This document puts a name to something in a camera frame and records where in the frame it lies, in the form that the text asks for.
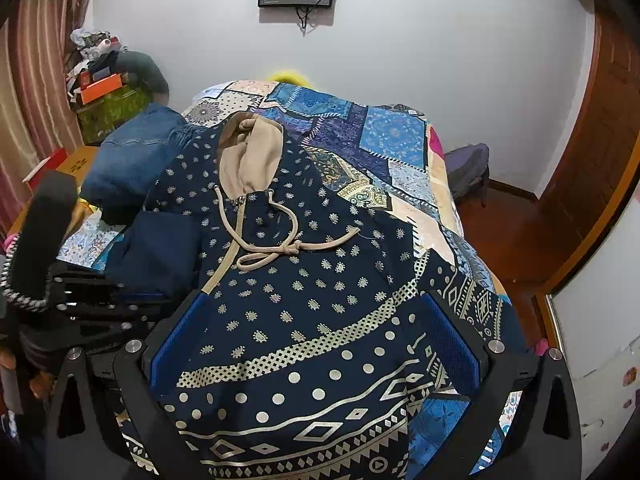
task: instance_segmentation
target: cardboard box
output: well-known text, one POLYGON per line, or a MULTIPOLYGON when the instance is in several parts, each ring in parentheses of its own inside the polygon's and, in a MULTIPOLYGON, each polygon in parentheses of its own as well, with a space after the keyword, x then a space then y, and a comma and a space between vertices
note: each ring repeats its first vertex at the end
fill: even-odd
MULTIPOLYGON (((69 155, 62 164, 60 164, 56 168, 56 171, 73 175, 76 178, 77 186, 81 187, 82 181, 84 180, 86 174, 89 172, 91 165, 94 163, 96 153, 98 153, 98 148, 94 148, 93 146, 80 146, 71 155, 69 155)), ((28 209, 29 204, 27 204, 22 209, 22 211, 18 215, 18 218, 15 219, 14 224, 11 226, 11 229, 9 229, 9 232, 7 233, 8 235, 17 233, 18 231, 20 231, 20 229, 22 229, 24 217, 27 215, 28 209)))

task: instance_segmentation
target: wooden door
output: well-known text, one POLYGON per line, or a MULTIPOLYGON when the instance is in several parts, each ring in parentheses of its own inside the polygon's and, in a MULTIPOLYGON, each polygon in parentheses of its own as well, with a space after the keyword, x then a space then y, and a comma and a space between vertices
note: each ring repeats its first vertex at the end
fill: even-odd
POLYGON ((552 296, 600 246, 640 177, 640 54, 612 14, 596 15, 591 73, 571 139, 541 199, 581 242, 535 295, 546 338, 560 346, 552 296))
POLYGON ((540 202, 585 239, 631 160, 640 130, 640 56, 618 19, 596 15, 587 90, 571 139, 540 202))

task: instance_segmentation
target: green box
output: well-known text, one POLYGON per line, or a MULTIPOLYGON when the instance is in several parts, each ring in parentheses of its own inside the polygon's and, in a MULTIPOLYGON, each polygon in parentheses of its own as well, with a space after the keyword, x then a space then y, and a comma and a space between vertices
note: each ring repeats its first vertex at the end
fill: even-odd
POLYGON ((78 110, 82 140, 88 146, 100 146, 117 127, 138 115, 151 102, 150 93, 124 85, 78 110))

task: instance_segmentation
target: curtain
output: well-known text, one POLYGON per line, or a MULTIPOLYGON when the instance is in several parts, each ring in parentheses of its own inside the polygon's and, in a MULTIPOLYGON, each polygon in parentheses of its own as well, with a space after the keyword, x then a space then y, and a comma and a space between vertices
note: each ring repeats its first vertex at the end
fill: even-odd
POLYGON ((68 104, 69 40, 89 0, 20 0, 0 30, 0 236, 30 197, 22 179, 39 160, 82 144, 68 104))

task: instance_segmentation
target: wooden floor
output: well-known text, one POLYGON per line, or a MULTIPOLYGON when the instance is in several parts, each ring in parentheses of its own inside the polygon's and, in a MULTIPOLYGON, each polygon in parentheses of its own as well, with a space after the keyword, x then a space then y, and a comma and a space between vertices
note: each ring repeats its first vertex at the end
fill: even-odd
POLYGON ((544 329, 531 297, 578 246, 577 234, 546 220, 536 203, 501 190, 489 189, 486 207, 470 194, 458 211, 466 240, 504 285, 527 343, 535 345, 544 329))

